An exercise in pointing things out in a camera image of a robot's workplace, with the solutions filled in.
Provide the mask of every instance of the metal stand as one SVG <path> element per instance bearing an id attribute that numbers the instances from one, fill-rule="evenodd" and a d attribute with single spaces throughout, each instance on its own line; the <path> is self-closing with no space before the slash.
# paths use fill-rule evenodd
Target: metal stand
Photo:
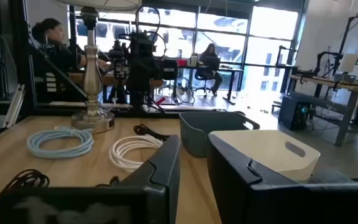
<path id="1" fill-rule="evenodd" d="M 88 29 L 88 45 L 85 46 L 87 63 L 83 79 L 83 89 L 88 95 L 88 100 L 85 103 L 86 111 L 74 114 L 71 117 L 71 125 L 76 129 L 93 129 L 94 133 L 101 133 L 114 126 L 114 115 L 99 108 L 98 94 L 102 90 L 102 78 L 96 64 L 98 47 L 94 42 L 98 12 L 95 8 L 84 7 L 81 13 Z"/>

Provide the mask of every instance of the woman with black hair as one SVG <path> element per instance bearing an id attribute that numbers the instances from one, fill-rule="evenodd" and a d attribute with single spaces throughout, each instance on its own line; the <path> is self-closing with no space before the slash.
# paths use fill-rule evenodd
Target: woman with black hair
<path id="1" fill-rule="evenodd" d="M 209 44 L 208 45 L 206 50 L 200 55 L 199 61 L 204 62 L 205 57 L 218 57 L 216 55 L 216 53 L 215 53 L 215 45 L 214 44 Z M 217 71 L 204 69 L 201 72 L 201 75 L 206 77 L 206 78 L 214 78 L 215 79 L 215 83 L 214 83 L 214 85 L 212 86 L 211 89 L 212 89 L 212 93 L 214 94 L 214 96 L 217 96 L 217 91 L 219 89 L 219 85 L 223 81 L 221 74 L 219 74 Z"/>
<path id="2" fill-rule="evenodd" d="M 63 44 L 65 30 L 62 24 L 53 18 L 44 19 L 36 23 L 32 28 L 32 36 L 41 44 L 48 43 L 53 46 L 53 52 L 49 55 L 50 60 L 61 71 L 67 72 L 71 68 L 79 68 L 86 65 L 85 52 L 80 50 L 76 55 Z M 100 67 L 109 67 L 109 65 L 100 59 L 97 59 Z"/>

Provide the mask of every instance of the silver lamp base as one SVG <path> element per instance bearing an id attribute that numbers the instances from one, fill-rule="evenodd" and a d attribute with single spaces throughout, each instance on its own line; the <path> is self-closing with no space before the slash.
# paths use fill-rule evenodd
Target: silver lamp base
<path id="1" fill-rule="evenodd" d="M 93 133 L 109 131 L 114 127 L 114 115 L 111 112 L 101 112 L 100 116 L 89 117 L 86 111 L 71 116 L 71 125 L 76 129 L 93 129 Z"/>

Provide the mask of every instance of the floor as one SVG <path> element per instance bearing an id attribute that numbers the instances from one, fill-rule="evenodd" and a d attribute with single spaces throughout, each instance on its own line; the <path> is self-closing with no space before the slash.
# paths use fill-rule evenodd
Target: floor
<path id="1" fill-rule="evenodd" d="M 333 124 L 314 119 L 312 130 L 312 123 L 309 124 L 308 130 L 301 133 L 289 131 L 281 124 L 278 124 L 278 110 L 273 114 L 270 113 L 272 101 L 261 99 L 259 96 L 242 96 L 233 93 L 237 102 L 236 105 L 227 103 L 223 96 L 226 96 L 226 91 L 219 91 L 218 96 L 214 97 L 211 93 L 204 98 L 204 93 L 198 91 L 195 94 L 194 106 L 213 106 L 228 111 L 243 111 L 247 117 L 260 124 L 261 129 L 280 130 L 292 137 L 308 144 L 321 153 L 316 169 L 335 169 L 350 178 L 358 178 L 358 134 L 348 134 L 345 143 L 342 147 L 336 147 L 333 142 L 336 137 L 337 127 Z M 0 127 L 4 116 L 0 116 Z"/>

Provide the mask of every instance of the table lamp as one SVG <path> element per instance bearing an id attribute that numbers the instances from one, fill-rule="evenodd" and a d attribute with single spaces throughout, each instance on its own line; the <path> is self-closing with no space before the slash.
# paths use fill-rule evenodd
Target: table lamp
<path id="1" fill-rule="evenodd" d="M 76 129 L 93 129 L 94 133 L 110 130 L 114 126 L 114 115 L 99 107 L 98 94 L 102 90 L 102 77 L 96 63 L 98 47 L 95 45 L 94 28 L 98 21 L 98 12 L 134 12 L 140 6 L 140 0 L 54 0 L 64 4 L 83 7 L 81 15 L 88 30 L 88 45 L 85 46 L 86 69 L 83 77 L 83 90 L 88 95 L 86 111 L 74 114 L 71 125 Z"/>

